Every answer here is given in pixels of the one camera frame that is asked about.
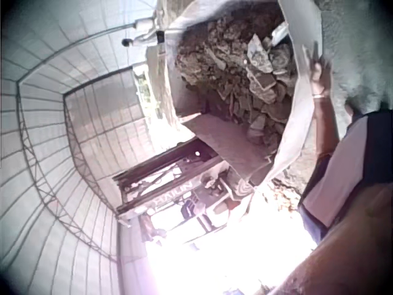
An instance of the pink stripe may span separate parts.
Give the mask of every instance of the pink stripe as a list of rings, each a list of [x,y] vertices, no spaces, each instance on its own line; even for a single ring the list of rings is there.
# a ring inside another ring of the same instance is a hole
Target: pink stripe
[[[359,119],[340,141],[324,177],[303,202],[306,209],[330,227],[356,184],[363,178],[367,117]]]

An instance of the concrete floor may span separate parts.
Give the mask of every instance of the concrete floor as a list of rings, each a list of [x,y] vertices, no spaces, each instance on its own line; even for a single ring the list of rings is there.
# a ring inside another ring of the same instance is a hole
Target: concrete floor
[[[316,0],[322,12],[323,51],[333,63],[332,99],[340,136],[350,118],[351,100],[363,113],[393,108],[393,21],[389,7],[376,0]],[[302,155],[278,178],[302,192],[315,165],[315,126]]]

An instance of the person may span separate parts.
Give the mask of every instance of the person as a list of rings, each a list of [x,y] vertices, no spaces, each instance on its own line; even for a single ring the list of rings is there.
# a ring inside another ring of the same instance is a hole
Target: person
[[[393,294],[393,112],[361,114],[340,141],[330,96],[331,64],[306,51],[317,163],[299,202],[317,248],[278,286],[280,294]]]

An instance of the skin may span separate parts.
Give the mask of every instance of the skin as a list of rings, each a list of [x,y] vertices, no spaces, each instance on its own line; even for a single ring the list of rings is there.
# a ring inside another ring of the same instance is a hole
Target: skin
[[[339,139],[330,99],[330,65],[323,58],[306,59],[314,95],[317,154],[334,152]],[[360,191],[346,216],[327,234],[271,295],[366,295],[380,291],[392,277],[393,183]]]

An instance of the rubble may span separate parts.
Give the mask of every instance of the rubble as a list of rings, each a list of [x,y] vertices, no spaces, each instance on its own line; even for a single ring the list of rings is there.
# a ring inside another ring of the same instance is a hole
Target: rubble
[[[287,123],[297,73],[288,40],[272,47],[283,23],[275,3],[246,4],[218,20],[190,27],[177,48],[185,81],[210,89],[211,114],[247,128],[250,142],[274,155]]]

